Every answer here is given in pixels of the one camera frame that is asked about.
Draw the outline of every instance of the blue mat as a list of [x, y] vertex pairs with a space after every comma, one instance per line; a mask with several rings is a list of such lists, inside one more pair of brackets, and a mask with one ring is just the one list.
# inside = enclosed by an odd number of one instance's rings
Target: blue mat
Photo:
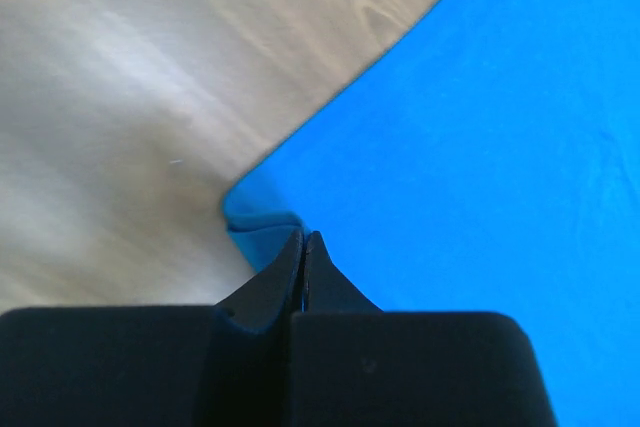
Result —
[[441, 0], [225, 199], [387, 310], [490, 310], [563, 425], [640, 425], [640, 0]]

